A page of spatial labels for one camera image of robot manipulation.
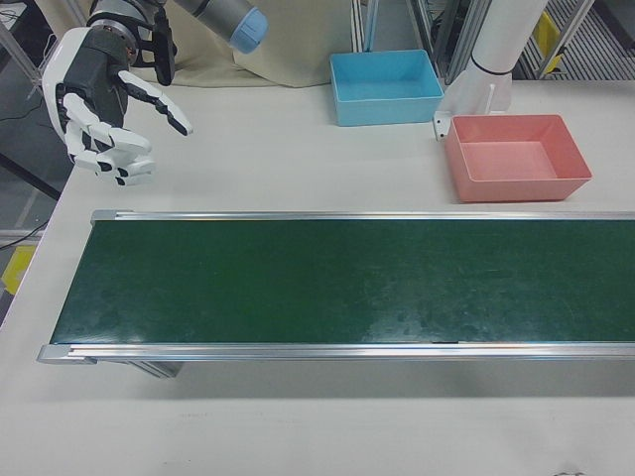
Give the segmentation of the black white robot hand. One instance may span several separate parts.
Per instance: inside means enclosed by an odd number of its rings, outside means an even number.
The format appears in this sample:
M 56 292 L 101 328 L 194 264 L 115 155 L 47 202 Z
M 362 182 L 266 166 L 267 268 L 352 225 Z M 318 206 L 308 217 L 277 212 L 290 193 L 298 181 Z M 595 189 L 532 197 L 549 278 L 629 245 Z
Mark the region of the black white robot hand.
M 156 169 L 150 141 L 124 127 L 129 98 L 154 106 L 180 134 L 193 132 L 168 95 L 130 71 L 124 40 L 108 30 L 68 30 L 44 70 L 42 89 L 73 165 L 120 186 L 147 183 Z

